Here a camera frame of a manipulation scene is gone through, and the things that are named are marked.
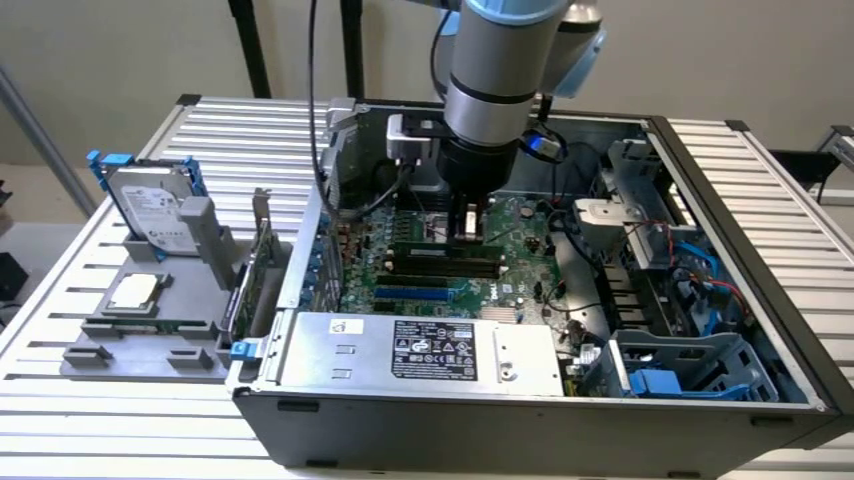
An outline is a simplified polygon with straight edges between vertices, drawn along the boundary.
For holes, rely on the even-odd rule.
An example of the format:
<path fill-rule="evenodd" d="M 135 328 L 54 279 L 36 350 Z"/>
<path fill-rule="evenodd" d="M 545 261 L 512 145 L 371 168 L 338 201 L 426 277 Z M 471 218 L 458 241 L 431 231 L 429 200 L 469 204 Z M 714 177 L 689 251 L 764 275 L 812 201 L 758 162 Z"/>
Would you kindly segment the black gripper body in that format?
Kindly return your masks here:
<path fill-rule="evenodd" d="M 520 141 L 499 146 L 477 145 L 458 137 L 439 142 L 437 169 L 457 194 L 486 196 L 509 182 Z"/>

